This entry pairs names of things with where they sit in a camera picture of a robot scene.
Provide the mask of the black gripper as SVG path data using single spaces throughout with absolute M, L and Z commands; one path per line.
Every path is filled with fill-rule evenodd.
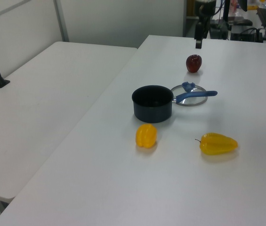
M 195 48 L 202 48 L 202 39 L 206 39 L 208 36 L 210 29 L 210 18 L 215 14 L 216 2 L 216 0 L 195 1 L 195 15 L 199 18 L 199 22 L 195 26 L 194 33 Z

